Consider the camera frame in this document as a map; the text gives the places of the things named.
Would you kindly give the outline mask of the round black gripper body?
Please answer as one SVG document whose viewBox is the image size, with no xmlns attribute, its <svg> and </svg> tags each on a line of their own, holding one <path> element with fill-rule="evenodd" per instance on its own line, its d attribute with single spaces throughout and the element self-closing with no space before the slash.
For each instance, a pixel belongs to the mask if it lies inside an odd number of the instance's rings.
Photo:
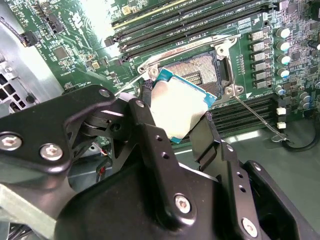
<svg viewBox="0 0 320 240">
<path fill-rule="evenodd" d="M 136 163 L 83 190 L 60 213 L 57 240 L 237 240 L 222 200 L 222 186 L 185 165 L 181 170 L 195 198 L 197 218 L 189 228 L 158 220 L 147 172 Z"/>
</svg>

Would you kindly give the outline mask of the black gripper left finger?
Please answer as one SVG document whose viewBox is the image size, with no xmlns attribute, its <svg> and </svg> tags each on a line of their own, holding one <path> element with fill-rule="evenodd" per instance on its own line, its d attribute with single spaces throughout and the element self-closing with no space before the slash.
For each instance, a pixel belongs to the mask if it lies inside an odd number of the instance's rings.
<svg viewBox="0 0 320 240">
<path fill-rule="evenodd" d="M 97 137 L 111 140 L 112 170 L 142 159 L 155 184 L 159 213 L 171 221 L 193 219 L 193 198 L 165 131 L 150 107 L 132 95 L 116 97 L 100 85 L 72 91 L 0 120 L 0 158 L 13 166 L 2 182 L 41 208 L 61 192 L 67 173 Z"/>
</svg>

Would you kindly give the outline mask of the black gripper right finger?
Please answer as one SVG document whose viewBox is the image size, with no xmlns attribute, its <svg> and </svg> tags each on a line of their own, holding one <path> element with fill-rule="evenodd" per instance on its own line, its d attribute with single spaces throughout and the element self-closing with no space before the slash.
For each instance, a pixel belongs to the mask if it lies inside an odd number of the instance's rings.
<svg viewBox="0 0 320 240">
<path fill-rule="evenodd" d="M 219 182 L 219 228 L 230 240 L 318 240 L 320 238 L 269 173 L 258 163 L 241 163 L 221 139 L 206 112 L 189 132 L 199 171 Z"/>
</svg>

